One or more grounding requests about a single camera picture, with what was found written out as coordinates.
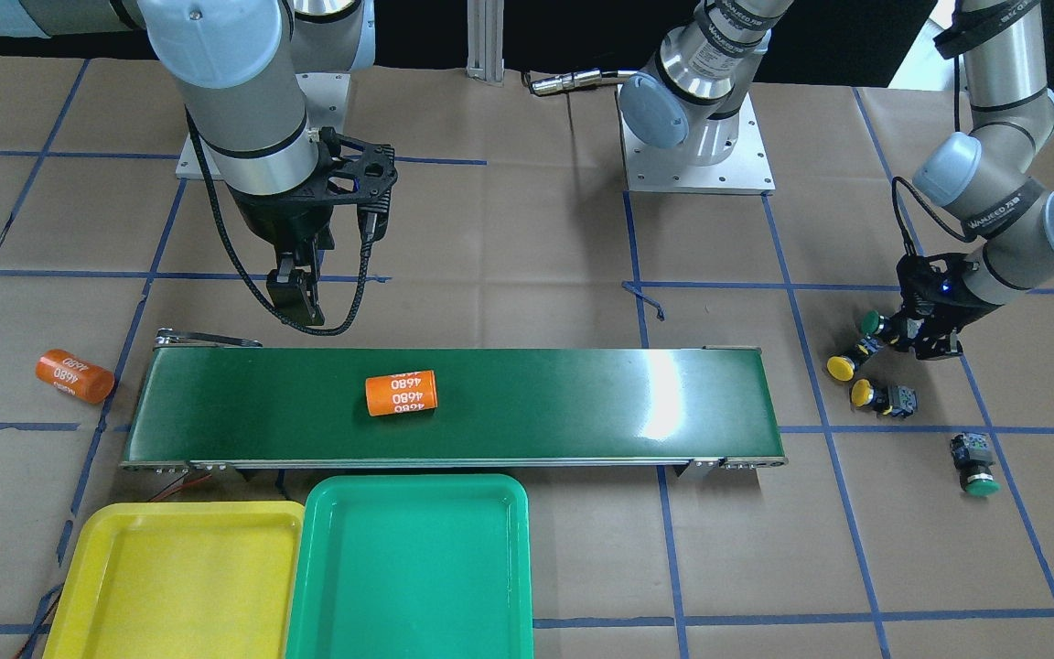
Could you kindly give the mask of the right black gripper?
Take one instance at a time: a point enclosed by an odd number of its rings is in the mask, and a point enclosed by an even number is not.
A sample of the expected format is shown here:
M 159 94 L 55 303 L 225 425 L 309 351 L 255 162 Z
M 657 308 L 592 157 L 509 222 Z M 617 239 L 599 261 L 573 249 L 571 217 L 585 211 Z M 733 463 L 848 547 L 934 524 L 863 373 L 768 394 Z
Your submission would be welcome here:
M 273 246 L 277 271 L 268 275 L 268 296 L 286 319 L 306 327 L 325 324 L 317 301 L 317 251 L 334 249 L 330 221 L 335 206 L 357 208 L 364 243 L 384 238 L 392 188 L 397 182 L 396 150 L 319 130 L 313 174 L 292 190 L 272 195 L 231 193 L 252 234 Z

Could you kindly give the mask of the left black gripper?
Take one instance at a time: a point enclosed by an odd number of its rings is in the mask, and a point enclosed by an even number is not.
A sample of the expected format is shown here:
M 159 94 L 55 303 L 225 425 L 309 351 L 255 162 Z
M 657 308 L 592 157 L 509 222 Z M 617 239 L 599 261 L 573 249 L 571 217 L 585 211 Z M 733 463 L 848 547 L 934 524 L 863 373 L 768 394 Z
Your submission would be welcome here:
M 903 255 L 897 263 L 902 306 L 882 321 L 882 341 L 891 350 L 912 351 L 921 362 L 961 356 L 959 333 L 995 311 L 995 305 L 967 288 L 963 279 L 975 268 L 957 252 Z

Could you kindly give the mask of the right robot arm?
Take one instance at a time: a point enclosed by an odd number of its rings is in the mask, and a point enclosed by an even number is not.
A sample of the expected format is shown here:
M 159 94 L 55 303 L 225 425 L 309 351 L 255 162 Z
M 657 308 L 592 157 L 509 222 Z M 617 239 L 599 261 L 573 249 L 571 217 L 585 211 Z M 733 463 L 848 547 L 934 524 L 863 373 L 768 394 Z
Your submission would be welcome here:
M 392 146 L 320 124 L 300 79 L 370 67 L 373 20 L 370 1 L 0 1 L 0 37 L 147 34 L 183 99 L 231 265 L 264 309 L 309 335 L 357 317 L 398 174 Z M 360 266 L 346 318 L 328 326 L 319 255 L 338 206 L 356 210 Z

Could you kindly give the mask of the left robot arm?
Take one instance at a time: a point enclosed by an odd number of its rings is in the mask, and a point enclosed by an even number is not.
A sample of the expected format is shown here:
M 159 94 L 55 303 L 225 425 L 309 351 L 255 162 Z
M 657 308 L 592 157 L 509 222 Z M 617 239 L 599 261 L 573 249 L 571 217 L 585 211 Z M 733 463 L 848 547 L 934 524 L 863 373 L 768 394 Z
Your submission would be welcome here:
M 787 1 L 700 1 L 689 24 L 670 30 L 644 67 L 620 84 L 623 124 L 644 144 L 684 155 L 731 137 L 737 112 L 769 49 Z M 882 349 L 920 360 L 962 353 L 967 326 L 1054 276 L 1054 190 L 1029 167 L 1054 134 L 1037 1 L 962 1 L 934 38 L 942 58 L 965 64 L 970 131 L 953 131 L 911 179 L 895 177 L 928 214 L 945 209 L 970 254 L 923 255 L 907 230 L 897 263 L 902 304 L 867 313 L 862 337 L 827 362 L 848 381 Z

